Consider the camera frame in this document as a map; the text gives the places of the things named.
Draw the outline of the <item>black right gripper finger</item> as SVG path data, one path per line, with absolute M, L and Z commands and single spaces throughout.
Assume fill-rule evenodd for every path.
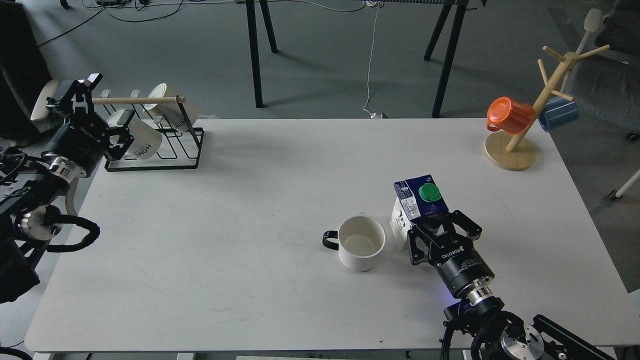
M 468 239 L 477 240 L 482 235 L 482 227 L 470 219 L 461 210 L 454 210 L 453 212 L 450 212 L 448 214 L 448 219 L 452 224 L 464 230 Z
M 421 240 L 421 238 L 417 230 L 412 228 L 407 231 L 407 243 L 409 244 L 410 262 L 412 265 L 422 264 L 425 260 L 425 251 L 418 246 L 419 240 Z

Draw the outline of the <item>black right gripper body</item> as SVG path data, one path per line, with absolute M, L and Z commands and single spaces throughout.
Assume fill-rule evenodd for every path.
M 427 246 L 426 262 L 433 266 L 446 289 L 455 299 L 464 299 L 475 289 L 487 287 L 495 273 L 474 248 L 482 235 L 478 225 L 460 225 L 466 235 L 458 234 L 453 222 L 443 225 L 445 231 L 434 234 L 419 230 L 418 239 Z

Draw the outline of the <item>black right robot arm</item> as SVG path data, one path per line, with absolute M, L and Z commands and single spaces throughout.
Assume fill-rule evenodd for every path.
M 610 355 L 541 314 L 533 322 L 504 309 L 489 284 L 494 272 L 474 248 L 482 228 L 460 210 L 411 221 L 407 231 L 411 264 L 427 263 L 457 303 L 444 310 L 439 357 L 450 358 L 456 332 L 471 335 L 473 360 L 609 360 Z

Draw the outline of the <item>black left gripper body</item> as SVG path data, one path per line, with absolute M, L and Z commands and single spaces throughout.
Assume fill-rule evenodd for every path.
M 46 97 L 46 109 L 63 118 L 41 153 L 49 173 L 59 178 L 87 178 L 105 158 L 108 123 L 94 109 L 91 93 L 80 92 L 80 80 L 64 80 Z

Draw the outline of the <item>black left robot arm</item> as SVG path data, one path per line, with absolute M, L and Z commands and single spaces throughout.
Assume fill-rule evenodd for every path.
M 103 79 L 65 80 L 46 100 L 62 116 L 62 126 L 39 157 L 10 146 L 1 153 L 1 184 L 33 174 L 23 187 L 1 200 L 0 301 L 14 302 L 41 281 L 35 271 L 46 252 L 69 253 L 98 239 L 99 226 L 89 219 L 62 214 L 53 201 L 64 196 L 73 180 L 89 177 L 105 158 L 120 160 L 133 143 L 126 124 L 108 125 L 94 109 L 92 92 Z

